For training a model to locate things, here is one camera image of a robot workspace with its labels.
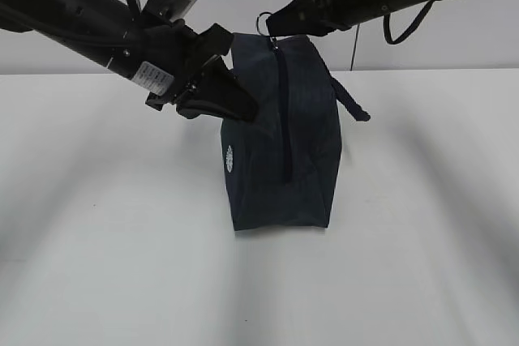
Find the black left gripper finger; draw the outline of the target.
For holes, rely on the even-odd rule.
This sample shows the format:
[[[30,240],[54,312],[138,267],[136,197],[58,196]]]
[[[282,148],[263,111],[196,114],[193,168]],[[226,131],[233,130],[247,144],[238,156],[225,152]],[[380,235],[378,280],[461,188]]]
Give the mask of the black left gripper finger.
[[[179,115],[186,119],[211,116],[247,121],[247,93],[243,90],[203,94],[187,91],[174,99]]]
[[[253,122],[259,110],[255,98],[243,88],[234,73],[229,70],[221,59],[212,62],[205,67],[199,75],[195,92],[215,94],[216,92],[227,92],[243,90],[247,93],[247,121]]]

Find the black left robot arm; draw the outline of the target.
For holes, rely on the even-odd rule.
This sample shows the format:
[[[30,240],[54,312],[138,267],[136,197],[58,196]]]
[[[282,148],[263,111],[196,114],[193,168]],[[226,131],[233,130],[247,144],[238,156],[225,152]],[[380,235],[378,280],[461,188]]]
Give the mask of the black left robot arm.
[[[5,31],[39,32],[148,92],[155,110],[252,122],[258,105],[224,63],[234,36],[219,24],[195,32],[197,0],[1,0]]]

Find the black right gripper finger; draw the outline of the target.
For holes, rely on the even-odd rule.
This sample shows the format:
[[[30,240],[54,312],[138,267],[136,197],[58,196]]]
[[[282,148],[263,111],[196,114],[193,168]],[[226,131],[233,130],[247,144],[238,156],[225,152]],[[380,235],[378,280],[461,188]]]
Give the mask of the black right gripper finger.
[[[267,20],[269,34],[324,34],[324,25],[313,0],[293,0],[271,14]]]

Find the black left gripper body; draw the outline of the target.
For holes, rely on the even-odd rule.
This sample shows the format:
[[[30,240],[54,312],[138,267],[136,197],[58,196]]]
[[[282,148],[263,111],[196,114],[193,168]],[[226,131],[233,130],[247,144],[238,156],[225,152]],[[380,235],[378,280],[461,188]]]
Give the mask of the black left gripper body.
[[[145,59],[173,76],[164,92],[151,92],[146,105],[161,110],[175,105],[180,94],[195,92],[202,70],[218,59],[222,60],[232,45],[234,35],[220,24],[197,33],[184,21],[144,29]]]

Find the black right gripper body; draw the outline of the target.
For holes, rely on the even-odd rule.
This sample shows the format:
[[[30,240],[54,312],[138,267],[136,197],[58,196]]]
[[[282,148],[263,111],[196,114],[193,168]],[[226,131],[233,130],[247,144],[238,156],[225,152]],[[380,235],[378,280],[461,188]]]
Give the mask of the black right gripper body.
[[[332,0],[303,0],[302,21],[306,23],[306,34],[310,36],[349,30],[349,25],[338,19]]]

